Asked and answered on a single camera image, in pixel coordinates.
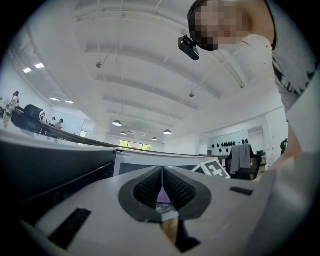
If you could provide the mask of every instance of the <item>ceiling beam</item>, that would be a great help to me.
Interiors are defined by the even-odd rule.
[[[135,102],[135,101],[132,101],[132,100],[115,98],[115,97],[103,97],[102,99],[104,101],[106,101],[106,102],[118,103],[118,104],[121,104],[121,105],[124,105],[124,106],[133,107],[133,108],[136,108],[136,109],[139,109],[139,110],[143,110],[143,111],[148,111],[148,112],[151,112],[151,113],[154,113],[154,114],[158,114],[158,115],[161,115],[161,116],[164,116],[164,117],[169,117],[169,118],[176,119],[176,120],[179,120],[179,121],[183,121],[184,120],[184,117],[181,116],[181,115],[177,115],[177,114],[174,114],[174,113],[171,113],[171,112],[168,113],[167,111],[163,111],[161,109],[158,109],[158,108],[155,108],[155,107],[152,107],[152,106],[148,106],[148,105],[143,104],[143,103]]]
[[[213,86],[206,82],[201,83],[201,79],[197,78],[196,75],[190,73],[189,71],[183,70],[175,65],[164,63],[163,60],[160,60],[156,57],[151,56],[150,54],[145,54],[143,52],[133,51],[133,50],[118,50],[116,51],[113,47],[102,47],[100,46],[100,49],[98,50],[98,47],[96,45],[87,45],[87,48],[85,52],[87,54],[117,54],[118,56],[125,56],[131,59],[140,60],[152,65],[156,65],[159,68],[166,70],[170,73],[175,73],[187,80],[189,80],[191,83],[195,84],[196,86],[201,86],[204,90],[207,91],[207,93],[211,94],[216,99],[221,98],[221,92],[215,89]]]
[[[159,122],[159,121],[156,121],[156,120],[151,120],[151,119],[140,117],[140,116],[136,116],[136,115],[133,115],[133,114],[128,114],[128,113],[124,113],[124,112],[118,112],[118,111],[115,111],[113,109],[108,109],[107,113],[108,114],[113,114],[115,116],[120,116],[120,117],[129,118],[129,119],[133,119],[133,120],[143,121],[143,122],[147,122],[147,123],[151,123],[151,124],[159,125],[159,126],[163,126],[163,127],[169,127],[169,128],[173,128],[174,127],[170,123],[164,123],[164,122],[161,122],[161,121]]]
[[[147,93],[151,93],[160,97],[163,97],[167,100],[171,100],[173,102],[176,103],[180,103],[181,105],[188,107],[189,109],[192,109],[194,111],[197,111],[199,106],[195,103],[193,103],[191,100],[188,99],[183,99],[173,93],[170,93],[168,91],[156,88],[154,86],[148,85],[148,84],[144,84],[144,83],[140,83],[137,81],[132,81],[132,80],[126,80],[124,78],[117,78],[115,76],[107,76],[107,75],[102,75],[102,74],[98,74],[96,77],[96,80],[98,81],[102,81],[102,82],[108,82],[108,83],[113,83],[113,84],[117,84],[117,85],[122,85],[122,86],[127,86],[130,88],[135,88]]]

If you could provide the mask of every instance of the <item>ceiling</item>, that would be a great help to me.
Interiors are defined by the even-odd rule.
[[[183,127],[186,119],[273,79],[271,47],[259,36],[227,50],[199,49],[198,61],[180,51],[178,38],[189,34],[187,13],[194,0],[52,2],[43,10],[46,15],[35,17],[26,25],[24,38],[15,42],[21,68],[38,63],[40,56],[46,68],[26,74],[39,92],[47,99],[73,100],[74,107],[110,133],[122,130],[112,127],[114,119],[127,131],[179,133],[175,128]],[[49,34],[44,43],[40,26],[58,38],[55,45]],[[67,50],[68,44],[74,47]],[[82,84],[84,75],[88,82]]]

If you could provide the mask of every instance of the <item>ceiling light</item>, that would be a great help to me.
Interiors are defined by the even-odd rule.
[[[165,131],[164,131],[164,134],[165,134],[165,135],[171,135],[171,134],[172,134],[172,131],[170,131],[170,130],[165,130]]]
[[[26,68],[23,72],[24,72],[24,73],[29,73],[29,72],[31,72],[31,71],[32,71],[31,68],[28,67],[28,68]]]
[[[113,124],[114,126],[118,126],[118,127],[121,127],[121,126],[122,126],[122,123],[121,123],[119,120],[113,121],[112,124]]]
[[[42,63],[40,63],[40,64],[35,65],[35,67],[36,67],[37,69],[42,69],[42,68],[44,68],[45,66],[44,66]]]

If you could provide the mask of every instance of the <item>security camera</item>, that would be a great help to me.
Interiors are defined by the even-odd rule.
[[[196,44],[187,36],[178,39],[178,46],[181,51],[188,55],[194,61],[199,60],[200,55]]]

